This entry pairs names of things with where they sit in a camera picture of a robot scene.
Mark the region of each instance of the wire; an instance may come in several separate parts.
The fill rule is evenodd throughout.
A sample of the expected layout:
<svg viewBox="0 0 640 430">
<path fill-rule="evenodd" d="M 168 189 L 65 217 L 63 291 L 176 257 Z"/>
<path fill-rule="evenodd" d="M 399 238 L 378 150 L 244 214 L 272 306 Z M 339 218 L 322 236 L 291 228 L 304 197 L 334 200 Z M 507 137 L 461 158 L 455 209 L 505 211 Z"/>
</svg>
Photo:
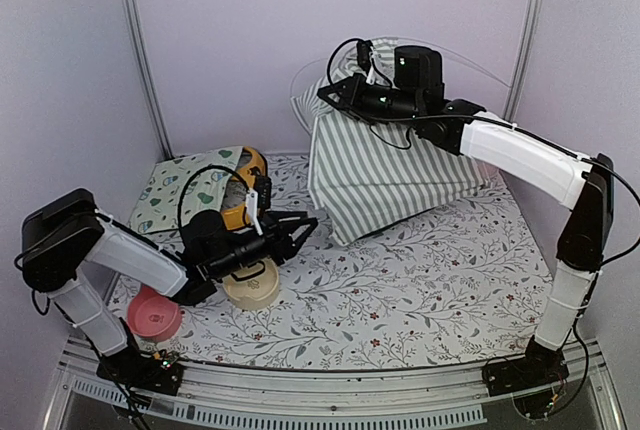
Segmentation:
<svg viewBox="0 0 640 430">
<path fill-rule="evenodd" d="M 444 50 L 447 53 L 450 53 L 453 56 L 456 56 L 460 59 L 460 61 L 458 61 L 457 63 L 459 63 L 460 65 L 467 67 L 471 70 L 475 70 L 478 73 L 481 73 L 482 75 L 489 77 L 490 79 L 498 82 L 499 84 L 503 85 L 506 88 L 511 88 L 512 85 L 509 85 L 507 82 L 505 82 L 504 80 L 502 80 L 500 77 L 498 77 L 497 75 L 495 75 L 494 73 L 492 73 L 490 70 L 484 68 L 482 65 L 480 65 L 479 63 L 474 62 L 473 60 L 471 60 L 470 58 L 465 57 L 464 55 L 458 53 L 458 52 L 454 52 L 453 50 L 447 48 L 447 47 L 443 47 L 442 45 L 438 45 L 437 43 L 433 43 L 433 42 L 428 42 L 426 40 L 417 40 L 415 38 L 409 38 L 409 37 L 380 37 L 381 39 L 387 39 L 387 40 L 405 40 L 408 42 L 413 42 L 413 43 L 422 43 L 424 45 L 428 45 L 430 47 L 434 47 L 437 48 L 439 50 Z"/>
<path fill-rule="evenodd" d="M 109 370 L 109 367 L 105 364 L 102 358 L 102 355 L 100 355 L 100 352 L 98 352 L 98 349 L 96 348 L 96 346 L 93 344 L 91 340 L 89 339 L 87 340 L 89 341 L 89 345 L 91 346 L 93 353 L 96 354 L 96 357 L 98 357 L 98 361 L 102 364 L 102 368 L 104 368 L 104 370 L 109 374 L 109 378 L 111 379 L 111 381 L 115 384 L 115 386 L 118 388 L 120 393 L 124 396 L 124 399 L 127 402 L 129 413 L 133 415 L 131 417 L 131 422 L 135 425 L 137 429 L 143 428 L 144 430 L 151 430 L 151 427 L 149 426 L 147 421 L 144 419 L 142 412 L 140 412 L 140 409 L 138 408 L 138 405 L 135 402 L 134 393 L 131 391 L 129 387 L 127 387 L 128 391 L 122 387 L 122 385 L 120 384 L 120 382 L 117 381 L 113 373 L 111 373 L 111 370 Z"/>
<path fill-rule="evenodd" d="M 338 52 L 342 50 L 342 48 L 345 45 L 348 45 L 352 42 L 364 42 L 364 40 L 359 37 L 353 37 L 345 40 L 344 42 L 342 42 L 340 45 L 336 47 L 336 49 L 333 51 L 333 53 L 329 57 L 329 60 L 327 61 L 327 80 L 329 81 L 329 85 L 333 89 L 333 92 L 339 95 L 340 97 L 342 97 L 342 95 L 340 95 L 340 92 L 337 91 L 337 88 L 333 83 L 333 79 L 331 78 L 331 65 L 333 64 L 333 60 L 336 58 L 336 55 L 338 54 Z"/>
<path fill-rule="evenodd" d="M 382 79 L 385 81 L 385 83 L 389 86 L 389 88 L 393 87 L 393 83 L 391 83 L 391 80 L 389 79 L 389 77 L 387 77 L 384 73 L 382 73 L 379 69 L 378 66 L 376 65 L 376 61 L 374 58 L 371 59 L 371 65 L 373 66 L 373 69 L 375 70 L 375 72 L 380 75 L 380 77 L 382 77 Z"/>
<path fill-rule="evenodd" d="M 564 411 L 569 405 L 571 405 L 573 403 L 573 401 L 580 394 L 580 391 L 582 390 L 582 387 L 584 387 L 584 384 L 587 381 L 587 377 L 589 376 L 589 349 L 587 348 L 587 344 L 584 343 L 584 340 L 582 339 L 582 337 L 578 333 L 578 319 L 577 318 L 573 322 L 572 329 L 573 329 L 573 334 L 576 336 L 576 340 L 578 340 L 578 343 L 580 343 L 580 345 L 582 346 L 582 349 L 584 350 L 584 373 L 582 374 L 582 380 L 580 380 L 580 384 L 578 385 L 578 388 L 576 389 L 575 393 L 573 395 L 571 395 L 571 398 L 569 400 L 567 400 L 567 402 L 562 407 L 560 407 L 558 409 L 556 409 L 556 407 L 554 407 L 549 412 L 549 414 L 548 414 L 549 417 L 552 417 L 552 416 L 557 415 L 558 413 Z"/>
<path fill-rule="evenodd" d="M 307 63 L 304 67 L 302 67 L 300 70 L 298 70 L 296 72 L 296 74 L 291 79 L 291 83 L 289 84 L 289 103 L 291 105 L 291 109 L 293 110 L 293 114 L 295 115 L 296 119 L 298 120 L 298 123 L 300 124 L 300 126 L 309 135 L 311 135 L 311 133 L 312 133 L 312 128 L 309 126 L 309 123 L 304 119 L 304 117 L 302 115 L 302 112 L 300 110 L 300 107 L 294 101 L 294 97 L 293 97 L 293 90 L 294 89 L 293 89 L 293 87 L 295 86 L 296 81 L 298 80 L 298 77 L 300 76 L 300 74 L 302 72 L 304 72 L 307 68 L 309 68 L 312 65 L 315 65 L 315 64 L 320 63 L 320 62 L 324 63 L 325 61 L 326 61 L 326 58 L 319 58 L 317 60 L 314 60 L 313 62 Z"/>
<path fill-rule="evenodd" d="M 371 133 L 373 133 L 376 138 L 378 140 L 380 140 L 382 143 L 384 143 L 385 145 L 389 145 L 390 147 L 393 148 L 397 148 L 398 150 L 409 150 L 412 146 L 412 142 L 411 142 L 411 128 L 408 128 L 407 131 L 404 134 L 404 138 L 407 140 L 407 145 L 405 145 L 404 147 L 401 147 L 399 145 L 396 145 L 395 143 L 391 143 L 387 140 L 385 140 L 384 138 L 382 138 L 380 135 L 378 135 L 374 130 L 373 130 L 373 125 L 369 125 L 369 131 Z"/>
<path fill-rule="evenodd" d="M 610 169 L 606 165 L 603 165 L 602 163 L 598 162 L 597 160 L 593 160 L 593 159 L 590 159 L 590 158 L 583 158 L 582 161 L 585 162 L 585 163 L 588 163 L 590 165 L 594 165 L 594 166 L 596 166 L 598 168 L 601 168 L 602 170 L 608 172 L 609 175 L 611 175 L 613 178 L 618 180 L 629 191 L 629 193 L 633 196 L 633 199 L 638 204 L 638 208 L 640 208 L 640 196 L 638 196 L 638 193 L 633 189 L 631 184 L 629 182 L 627 182 L 623 177 L 621 177 L 617 172 L 615 172 L 614 170 Z M 602 262 L 602 266 L 604 267 L 605 265 L 608 265 L 609 263 L 614 262 L 614 261 L 618 260 L 619 258 L 626 257 L 631 252 L 633 252 L 636 248 L 638 248 L 638 246 L 640 246 L 640 237 L 638 237 L 638 239 L 635 241 L 635 243 L 633 245 L 631 245 L 629 248 L 627 248 L 626 250 L 624 250 L 624 251 L 622 251 L 620 253 L 617 253 L 614 256 L 609 257 L 606 260 L 604 260 Z"/>
<path fill-rule="evenodd" d="M 33 303 L 33 306 L 35 307 L 36 312 L 38 312 L 43 317 L 49 313 L 49 308 L 51 308 L 51 299 L 48 296 L 47 296 L 47 303 L 45 303 L 44 305 L 44 310 L 40 308 L 40 305 L 38 305 L 38 301 L 36 300 L 35 289 L 31 290 L 31 303 Z"/>
<path fill-rule="evenodd" d="M 184 203 L 184 197 L 187 195 L 187 189 L 189 188 L 189 185 L 191 184 L 191 182 L 193 182 L 197 177 L 199 177 L 204 172 L 207 172 L 209 170 L 222 170 L 223 172 L 227 172 L 227 173 L 233 175 L 234 177 L 236 177 L 236 179 L 238 179 L 239 182 L 242 183 L 242 185 L 244 185 L 244 188 L 245 188 L 246 192 L 249 193 L 249 190 L 250 190 L 249 189 L 249 184 L 247 183 L 247 181 L 244 178 L 242 178 L 242 175 L 240 175 L 235 170 L 232 170 L 231 168 L 225 167 L 225 166 L 222 166 L 222 165 L 207 165 L 205 167 L 199 168 L 185 182 L 184 187 L 182 188 L 182 191 L 180 192 L 180 198 L 178 198 L 178 233 L 180 234 L 181 238 L 182 238 L 182 228 L 183 228 L 183 225 L 182 225 L 182 204 Z"/>
<path fill-rule="evenodd" d="M 136 240 L 141 241 L 142 243 L 144 243 L 144 244 L 150 246 L 151 248 L 153 248 L 154 250 L 157 250 L 158 252 L 160 252 L 162 255 L 164 255 L 165 257 L 167 257 L 169 260 L 173 261 L 174 263 L 177 263 L 178 265 L 183 265 L 184 264 L 184 262 L 178 256 L 174 255 L 173 253 L 171 253 L 168 250 L 165 250 L 164 248 L 161 248 L 154 241 L 150 240 L 149 238 L 145 237 L 144 235 L 140 235 L 139 233 L 131 230 L 129 227 L 127 227 L 126 225 L 123 225 L 122 223 L 118 222 L 114 218 L 112 218 L 112 217 L 110 217 L 108 215 L 104 215 L 104 214 L 102 214 L 100 212 L 96 212 L 96 216 L 98 218 L 100 218 L 101 220 L 103 220 L 103 221 L 105 221 L 107 223 L 110 223 L 111 225 L 113 225 L 117 229 L 123 231 L 127 235 L 135 238 Z"/>
<path fill-rule="evenodd" d="M 35 252 L 38 249 L 38 247 L 40 247 L 44 242 L 46 242 L 47 240 L 49 240 L 50 238 L 55 236 L 60 230 L 62 230 L 64 227 L 66 227 L 69 223 L 71 223 L 75 219 L 77 219 L 79 217 L 86 216 L 86 215 L 95 215 L 95 213 L 96 212 L 93 211 L 93 210 L 92 211 L 86 211 L 86 212 L 79 212 L 79 213 L 76 213 L 74 215 L 71 215 L 71 216 L 65 218 L 62 221 L 62 223 L 60 223 L 60 225 L 55 227 L 53 230 L 51 230 L 49 233 L 47 233 L 43 238 L 38 240 L 36 243 L 31 245 L 29 248 L 24 250 L 22 253 L 18 254 L 18 256 L 13 259 L 13 266 L 16 267 L 18 270 L 20 270 L 22 272 L 24 270 L 24 268 L 20 264 L 20 260 L 23 260 L 30 253 Z"/>
<path fill-rule="evenodd" d="M 546 138 L 540 137 L 535 133 L 532 133 L 528 130 L 524 130 L 511 123 L 503 122 L 500 120 L 494 120 L 492 118 L 480 117 L 477 115 L 420 115 L 415 118 L 380 118 L 380 117 L 373 117 L 369 115 L 367 116 L 364 116 L 362 114 L 360 115 L 362 116 L 362 118 L 367 118 L 369 120 L 373 120 L 379 123 L 412 123 L 412 122 L 422 122 L 427 120 L 451 120 L 451 119 L 466 119 L 466 120 L 474 120 L 478 122 L 491 123 L 498 127 L 503 127 L 517 133 L 522 133 L 523 135 L 533 138 L 534 140 L 540 143 L 543 143 L 544 145 L 548 145 L 549 147 L 555 150 L 558 150 L 559 152 L 562 152 L 571 158 L 578 159 L 578 155 L 576 153 L 572 152 L 571 150 L 567 150 L 566 148 L 558 145 L 557 143 L 547 140 Z"/>
</svg>

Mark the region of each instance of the black cable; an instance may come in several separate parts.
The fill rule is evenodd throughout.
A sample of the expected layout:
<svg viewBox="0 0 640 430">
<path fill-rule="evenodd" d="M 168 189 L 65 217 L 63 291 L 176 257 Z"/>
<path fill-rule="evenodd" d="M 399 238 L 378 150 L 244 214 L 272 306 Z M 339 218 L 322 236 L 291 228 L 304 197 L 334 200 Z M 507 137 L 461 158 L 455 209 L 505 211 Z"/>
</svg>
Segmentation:
<svg viewBox="0 0 640 430">
<path fill-rule="evenodd" d="M 487 117 L 481 117 L 478 115 L 421 115 L 421 116 L 416 116 L 414 118 L 380 118 L 380 117 L 373 117 L 373 116 L 364 116 L 362 115 L 362 118 L 367 118 L 368 120 L 373 120 L 379 123 L 412 123 L 412 122 L 421 122 L 421 121 L 426 121 L 426 120 L 448 120 L 448 119 L 467 119 L 467 120 L 475 120 L 478 122 L 485 122 L 485 123 L 491 123 L 493 125 L 496 125 L 498 127 L 503 127 L 503 128 L 507 128 L 509 130 L 512 130 L 514 132 L 518 132 L 518 133 L 522 133 L 523 135 L 526 135 L 530 138 L 533 138 L 534 140 L 543 143 L 545 145 L 548 145 L 549 147 L 558 150 L 559 152 L 564 153 L 565 155 L 571 157 L 571 158 L 578 158 L 578 155 L 575 154 L 574 152 L 572 152 L 571 150 L 567 150 L 566 148 L 558 145 L 557 143 L 554 143 L 550 140 L 547 140 L 546 138 L 540 137 L 538 135 L 536 135 L 535 133 L 532 133 L 528 130 L 524 130 L 516 125 L 513 125 L 511 123 L 508 122 L 503 122 L 500 120 L 494 120 L 492 118 L 487 118 Z"/>
<path fill-rule="evenodd" d="M 594 165 L 594 166 L 596 166 L 598 168 L 601 168 L 602 170 L 605 170 L 606 172 L 609 173 L 609 175 L 611 175 L 613 178 L 618 180 L 629 191 L 629 193 L 633 196 L 634 200 L 638 204 L 638 208 L 640 208 L 640 196 L 638 196 L 638 193 L 633 189 L 631 184 L 629 182 L 627 182 L 623 177 L 621 177 L 617 172 L 615 172 L 614 170 L 610 169 L 606 165 L 603 165 L 602 163 L 598 162 L 597 160 L 593 160 L 593 159 L 590 159 L 590 158 L 589 159 L 583 158 L 582 161 L 585 162 L 585 163 L 588 163 L 590 165 Z M 604 267 L 605 265 L 608 265 L 609 263 L 614 262 L 614 261 L 618 260 L 619 258 L 626 257 L 631 252 L 633 252 L 636 248 L 638 248 L 638 246 L 640 246 L 640 237 L 638 237 L 638 239 L 635 241 L 635 243 L 633 245 L 631 245 L 629 248 L 627 248 L 626 250 L 624 250 L 624 251 L 622 251 L 620 253 L 617 253 L 612 257 L 609 257 L 609 258 L 605 259 L 602 262 L 602 266 Z"/>
<path fill-rule="evenodd" d="M 140 412 L 140 409 L 138 408 L 138 405 L 136 404 L 136 402 L 134 401 L 134 398 L 132 397 L 133 392 L 131 391 L 131 389 L 128 389 L 128 391 L 126 391 L 122 387 L 120 382 L 117 381 L 116 377 L 113 375 L 113 373 L 111 373 L 111 370 L 109 370 L 109 367 L 103 361 L 102 355 L 100 355 L 100 352 L 98 352 L 98 349 L 96 348 L 96 346 L 93 344 L 93 342 L 91 340 L 89 340 L 89 339 L 87 339 L 87 340 L 89 342 L 89 345 L 91 346 L 91 349 L 93 350 L 93 353 L 95 353 L 96 357 L 98 357 L 98 362 L 100 362 L 102 364 L 102 368 L 104 368 L 105 371 L 109 374 L 109 378 L 111 379 L 111 381 L 118 388 L 118 390 L 120 391 L 122 396 L 124 396 L 125 402 L 127 403 L 127 408 L 129 410 L 129 413 L 133 415 L 132 418 L 131 418 L 131 421 L 133 422 L 133 424 L 136 426 L 136 428 L 140 429 L 141 427 L 138 425 L 138 422 L 136 422 L 136 420 L 137 420 L 137 421 L 140 422 L 140 425 L 142 426 L 142 428 L 144 430 L 151 430 L 151 427 L 149 426 L 147 421 L 144 419 L 144 416 L 142 415 L 142 412 Z"/>
<path fill-rule="evenodd" d="M 338 45 L 336 47 L 336 49 L 333 51 L 333 53 L 329 57 L 329 61 L 327 62 L 327 80 L 329 81 L 329 85 L 333 89 L 333 92 L 338 94 L 339 96 L 341 96 L 340 92 L 337 91 L 337 88 L 336 88 L 335 84 L 333 83 L 333 79 L 331 78 L 331 65 L 333 64 L 333 59 L 336 58 L 336 55 L 338 54 L 338 52 L 340 50 L 342 50 L 342 48 L 345 45 L 348 45 L 348 44 L 350 44 L 352 42 L 364 42 L 364 40 L 362 38 L 359 38 L 359 37 L 353 37 L 353 38 L 349 38 L 349 39 L 345 40 L 344 42 L 342 42 L 340 45 Z"/>
<path fill-rule="evenodd" d="M 44 305 L 44 310 L 40 308 L 40 305 L 38 305 L 38 301 L 36 300 L 36 291 L 34 289 L 31 290 L 31 303 L 33 303 L 36 312 L 43 317 L 49 313 L 49 308 L 51 308 L 51 299 L 49 297 L 47 297 L 47 303 Z"/>
<path fill-rule="evenodd" d="M 122 230 L 127 235 L 135 238 L 136 240 L 141 241 L 142 243 L 144 243 L 144 244 L 150 246 L 151 248 L 153 248 L 154 250 L 157 250 L 158 252 L 162 253 L 162 255 L 164 255 L 165 257 L 167 257 L 169 260 L 173 261 L 174 263 L 177 263 L 178 265 L 184 265 L 184 262 L 178 256 L 176 256 L 173 253 L 169 252 L 168 250 L 165 250 L 164 248 L 160 247 L 157 243 L 155 243 L 153 240 L 150 240 L 149 238 L 145 237 L 144 235 L 140 235 L 138 232 L 136 232 L 134 230 L 131 230 L 129 227 L 127 227 L 126 225 L 118 222 L 114 218 L 112 218 L 112 217 L 110 217 L 108 215 L 104 215 L 104 214 L 102 214 L 100 212 L 96 212 L 95 215 L 98 218 L 104 220 L 105 222 L 110 223 L 111 225 L 113 225 L 117 229 Z"/>
<path fill-rule="evenodd" d="M 391 79 L 378 69 L 378 66 L 376 65 L 376 61 L 373 58 L 371 59 L 371 65 L 373 66 L 373 69 L 375 70 L 375 72 L 382 77 L 382 79 L 389 86 L 389 88 L 393 88 L 393 83 L 391 83 Z"/>
<path fill-rule="evenodd" d="M 189 185 L 191 184 L 191 182 L 193 182 L 197 177 L 199 177 L 200 175 L 202 175 L 204 172 L 207 172 L 209 170 L 222 170 L 223 172 L 227 172 L 231 175 L 233 175 L 234 177 L 236 177 L 236 179 L 242 183 L 242 185 L 244 185 L 244 188 L 246 190 L 247 193 L 249 193 L 249 184 L 247 183 L 247 181 L 242 178 L 242 175 L 240 175 L 238 172 L 236 172 L 235 170 L 232 170 L 229 167 L 225 167 L 222 165 L 207 165 L 205 167 L 199 168 L 198 170 L 195 171 L 195 173 L 193 175 L 191 175 L 186 183 L 184 184 L 184 187 L 182 188 L 182 191 L 180 192 L 180 197 L 178 198 L 178 233 L 180 234 L 180 237 L 182 238 L 182 204 L 184 202 L 184 197 L 187 194 L 187 189 L 189 188 Z"/>
<path fill-rule="evenodd" d="M 559 407 L 557 409 L 556 407 L 553 407 L 553 409 L 545 417 L 532 418 L 531 420 L 544 420 L 545 418 L 553 417 L 554 415 L 557 415 L 558 413 L 564 411 L 569 405 L 573 403 L 573 401 L 578 397 L 578 395 L 580 395 L 580 391 L 582 390 L 582 387 L 584 387 L 584 384 L 587 381 L 587 377 L 589 376 L 589 349 L 587 348 L 587 344 L 584 343 L 584 340 L 582 339 L 582 337 L 580 337 L 580 334 L 578 333 L 577 318 L 573 322 L 572 329 L 573 329 L 573 334 L 576 336 L 576 340 L 578 340 L 578 343 L 580 343 L 580 345 L 582 346 L 582 349 L 584 350 L 584 373 L 582 374 L 582 379 L 580 380 L 580 384 L 578 385 L 578 388 L 576 389 L 574 394 L 571 395 L 571 398 L 567 400 L 567 402 L 562 407 Z"/>
<path fill-rule="evenodd" d="M 397 148 L 398 150 L 409 150 L 413 143 L 411 142 L 411 128 L 408 128 L 404 134 L 404 138 L 407 140 L 407 145 L 405 145 L 404 147 L 396 145 L 395 143 L 388 142 L 387 140 L 382 138 L 373 130 L 373 125 L 369 125 L 369 131 L 373 133 L 376 136 L 376 138 L 380 140 L 382 143 L 384 143 L 385 145 L 389 145 L 390 147 Z"/>
<path fill-rule="evenodd" d="M 336 57 L 336 55 L 338 54 L 338 52 L 345 46 L 348 45 L 349 43 L 352 42 L 364 42 L 364 40 L 362 38 L 359 37 L 353 37 L 353 38 L 349 38 L 347 40 L 345 40 L 344 42 L 342 42 L 340 45 L 338 45 L 336 47 L 336 49 L 333 51 L 333 53 L 331 54 L 331 56 L 329 57 L 329 61 L 327 62 L 327 68 L 326 68 L 326 73 L 327 73 L 327 80 L 329 82 L 329 85 L 331 86 L 333 93 L 335 93 L 336 95 L 338 95 L 338 97 L 342 98 L 342 95 L 340 94 L 340 92 L 338 91 L 338 87 L 336 86 L 336 84 L 333 82 L 333 79 L 331 78 L 331 65 L 333 64 L 333 60 Z M 389 80 L 386 75 L 383 75 L 382 72 L 380 72 L 376 66 L 375 66 L 375 62 L 372 61 L 372 64 L 374 66 L 374 70 L 376 70 L 381 76 L 383 76 L 383 78 L 385 78 L 385 81 L 387 81 L 388 83 L 391 83 L 391 80 Z M 491 118 L 487 118 L 487 117 L 480 117 L 480 116 L 476 116 L 476 115 L 420 115 L 420 116 L 416 116 L 416 117 L 412 117 L 412 118 L 380 118 L 380 117 L 374 117 L 371 115 L 365 115 L 363 112 L 360 112 L 358 109 L 350 106 L 350 110 L 353 111 L 354 114 L 360 116 L 362 119 L 364 119 L 365 121 L 376 121 L 379 123 L 413 123 L 413 122 L 421 122 L 421 121 L 426 121 L 426 120 L 445 120 L 445 119 L 455 119 L 455 118 L 462 118 L 462 119 L 467 119 L 467 120 L 475 120 L 475 121 L 479 121 L 479 122 L 485 122 L 485 123 L 492 123 L 496 126 L 499 127 L 503 127 L 503 128 L 508 128 L 509 130 L 513 130 L 516 131 L 518 133 L 522 133 L 523 135 L 526 135 L 530 138 L 533 138 L 534 140 L 543 143 L 545 145 L 548 145 L 549 147 L 558 150 L 559 152 L 564 153 L 565 155 L 568 155 L 571 158 L 578 158 L 578 155 L 575 154 L 574 152 L 567 150 L 566 148 L 550 141 L 547 140 L 546 138 L 542 138 L 538 135 L 536 135 L 535 133 L 532 133 L 528 130 L 524 130 L 522 128 L 519 128 L 516 125 L 513 125 L 511 123 L 508 122 L 502 122 L 502 121 L 498 121 L 498 120 L 494 120 Z"/>
<path fill-rule="evenodd" d="M 55 227 L 53 230 L 51 230 L 49 233 L 47 233 L 44 237 L 42 237 L 40 240 L 38 240 L 36 243 L 34 243 L 33 245 L 31 245 L 29 248 L 27 248 L 26 250 L 24 250 L 22 253 L 18 254 L 18 256 L 16 258 L 13 259 L 13 265 L 14 267 L 16 267 L 18 270 L 20 270 L 21 272 L 24 270 L 22 268 L 22 265 L 20 265 L 20 260 L 24 259 L 24 257 L 26 257 L 27 255 L 29 255 L 30 253 L 33 253 L 34 251 L 36 251 L 38 249 L 38 247 L 40 247 L 40 245 L 42 245 L 44 242 L 46 242 L 47 240 L 49 240 L 51 237 L 53 237 L 54 235 L 56 235 L 60 230 L 62 230 L 64 227 L 66 227 L 69 223 L 71 223 L 73 220 L 75 220 L 76 218 L 79 217 L 83 217 L 86 215 L 95 215 L 94 211 L 86 211 L 86 212 L 79 212 L 76 213 L 74 215 L 71 215 L 67 218 L 65 218 L 60 225 L 58 225 L 57 227 Z"/>
</svg>

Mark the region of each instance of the metal base frame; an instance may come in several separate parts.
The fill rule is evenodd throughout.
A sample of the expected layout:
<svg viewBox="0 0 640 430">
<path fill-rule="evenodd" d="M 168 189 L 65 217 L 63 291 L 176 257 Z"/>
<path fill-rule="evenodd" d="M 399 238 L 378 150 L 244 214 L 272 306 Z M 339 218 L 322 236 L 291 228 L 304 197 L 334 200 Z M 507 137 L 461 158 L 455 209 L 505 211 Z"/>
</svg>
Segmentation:
<svg viewBox="0 0 640 430">
<path fill-rule="evenodd" d="M 588 342 L 590 378 L 602 428 L 625 429 L 610 376 L 595 340 Z M 584 371 L 582 348 L 565 348 L 569 381 Z M 58 430 L 71 392 L 126 408 L 115 385 L 95 376 L 86 341 L 71 337 L 56 371 L 44 430 Z M 485 362 L 388 371 L 289 371 L 184 362 L 176 397 L 141 391 L 146 413 L 219 429 L 386 430 L 463 428 L 486 421 L 482 407 L 547 387 L 490 397 Z"/>
</svg>

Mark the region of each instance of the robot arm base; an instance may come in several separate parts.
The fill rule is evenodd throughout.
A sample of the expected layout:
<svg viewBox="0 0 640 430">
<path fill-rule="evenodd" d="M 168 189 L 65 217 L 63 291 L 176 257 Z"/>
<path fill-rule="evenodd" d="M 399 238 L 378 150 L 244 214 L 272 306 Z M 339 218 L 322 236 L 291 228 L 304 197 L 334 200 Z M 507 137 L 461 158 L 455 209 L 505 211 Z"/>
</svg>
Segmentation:
<svg viewBox="0 0 640 430">
<path fill-rule="evenodd" d="M 184 367 L 143 355 L 127 324 L 124 321 L 121 323 L 127 333 L 127 346 L 113 355 L 102 356 L 96 375 L 127 387 L 176 396 Z"/>
<path fill-rule="evenodd" d="M 564 380 L 569 370 L 562 350 L 549 350 L 531 337 L 524 357 L 501 359 L 482 369 L 489 395 L 504 395 Z"/>
</svg>

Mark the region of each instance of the white arm segment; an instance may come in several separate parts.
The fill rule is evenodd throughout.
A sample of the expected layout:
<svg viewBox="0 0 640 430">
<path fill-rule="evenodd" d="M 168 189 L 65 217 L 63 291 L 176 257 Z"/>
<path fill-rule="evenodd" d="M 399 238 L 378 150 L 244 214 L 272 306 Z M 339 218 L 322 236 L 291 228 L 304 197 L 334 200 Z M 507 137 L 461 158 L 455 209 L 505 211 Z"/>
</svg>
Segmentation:
<svg viewBox="0 0 640 430">
<path fill-rule="evenodd" d="M 98 351 L 110 356 L 127 347 L 127 333 L 118 318 L 107 309 L 98 292 L 89 284 L 82 269 L 78 277 L 69 280 L 64 287 L 49 292 L 53 300 L 96 346 Z"/>
<path fill-rule="evenodd" d="M 110 223 L 100 222 L 104 234 L 85 257 L 172 297 L 187 283 L 185 269 L 159 251 Z"/>
<path fill-rule="evenodd" d="M 477 116 L 504 122 L 490 112 Z M 464 126 L 460 151 L 538 187 L 569 209 L 582 192 L 582 173 L 591 171 L 587 163 L 522 133 L 486 122 L 473 121 Z"/>
<path fill-rule="evenodd" d="M 477 114 L 504 121 L 493 113 Z M 474 121 L 464 126 L 460 151 L 538 187 L 572 210 L 592 166 L 509 128 Z M 558 261 L 551 295 L 536 329 L 535 341 L 557 350 L 571 331 L 597 273 L 574 270 Z"/>
<path fill-rule="evenodd" d="M 536 342 L 550 350 L 558 350 L 564 345 L 597 275 L 597 272 L 574 270 L 558 261 L 551 295 L 536 329 Z"/>
<path fill-rule="evenodd" d="M 100 223 L 104 234 L 85 261 L 111 268 L 168 297 L 175 295 L 187 283 L 182 266 L 112 224 Z M 76 279 L 48 293 L 49 298 L 89 337 L 102 355 L 108 357 L 125 349 L 127 333 L 122 323 L 107 309 L 82 269 L 78 268 L 76 272 Z"/>
</svg>

